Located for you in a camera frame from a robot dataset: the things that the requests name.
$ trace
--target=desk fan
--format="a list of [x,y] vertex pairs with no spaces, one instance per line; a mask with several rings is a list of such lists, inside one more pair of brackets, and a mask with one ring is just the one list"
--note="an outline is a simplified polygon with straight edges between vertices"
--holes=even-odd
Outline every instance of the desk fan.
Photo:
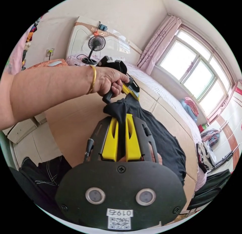
[[106,41],[105,41],[104,37],[102,37],[100,35],[92,37],[88,42],[88,47],[91,49],[91,52],[88,57],[83,58],[81,61],[88,65],[97,64],[97,61],[90,59],[90,57],[91,57],[93,51],[94,52],[101,51],[105,47],[105,44],[106,44]]

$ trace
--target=yellow plastic part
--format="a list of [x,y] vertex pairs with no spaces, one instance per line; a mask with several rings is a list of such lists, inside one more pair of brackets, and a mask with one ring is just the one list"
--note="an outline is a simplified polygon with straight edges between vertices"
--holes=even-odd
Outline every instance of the yellow plastic part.
[[128,88],[125,84],[123,84],[122,91],[123,91],[123,93],[126,94],[126,95],[128,95],[128,94],[130,93],[130,94],[131,94],[136,100],[139,101],[139,97],[137,97],[137,96],[134,94],[133,91],[130,91],[129,88]]
[[118,121],[115,118],[111,119],[105,140],[102,157],[104,159],[117,161],[118,152]]
[[126,161],[140,160],[141,151],[139,147],[139,141],[137,138],[133,115],[126,114],[126,130],[125,130],[125,139],[126,139]]

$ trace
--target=headboard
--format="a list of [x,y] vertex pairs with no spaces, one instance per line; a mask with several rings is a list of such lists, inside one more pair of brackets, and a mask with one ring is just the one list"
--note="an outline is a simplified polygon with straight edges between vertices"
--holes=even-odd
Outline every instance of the headboard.
[[[70,55],[77,54],[89,55],[90,49],[88,47],[88,41],[93,37],[93,32],[96,31],[98,25],[98,21],[86,17],[80,16],[77,19],[68,44],[66,58]],[[93,52],[92,55],[96,54],[98,57],[124,57],[125,61],[135,65],[142,51],[119,32],[110,28],[108,25],[106,26],[108,27],[107,31],[98,30],[99,35],[105,38],[106,45],[101,51]]]

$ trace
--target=gold bangle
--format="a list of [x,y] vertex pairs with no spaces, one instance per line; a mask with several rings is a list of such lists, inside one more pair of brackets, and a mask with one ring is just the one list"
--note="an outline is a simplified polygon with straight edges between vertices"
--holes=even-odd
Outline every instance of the gold bangle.
[[95,81],[96,81],[96,76],[97,76],[96,68],[95,68],[93,65],[89,65],[89,66],[91,66],[92,69],[93,69],[93,83],[92,83],[92,85],[91,85],[91,87],[90,87],[90,90],[88,91],[87,94],[90,94],[90,93],[92,92],[93,87],[94,87],[94,84],[95,84]]

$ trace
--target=person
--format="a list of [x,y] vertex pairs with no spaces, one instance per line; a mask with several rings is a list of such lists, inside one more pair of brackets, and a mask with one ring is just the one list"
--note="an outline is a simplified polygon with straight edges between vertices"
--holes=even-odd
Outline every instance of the person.
[[[87,93],[100,96],[121,93],[129,77],[112,68],[63,66],[21,71],[21,59],[28,31],[15,46],[0,80],[0,130],[38,115],[67,100]],[[55,193],[63,176],[71,169],[63,156],[36,166],[25,157],[19,170],[10,168],[28,197],[45,211],[65,220],[55,203]]]

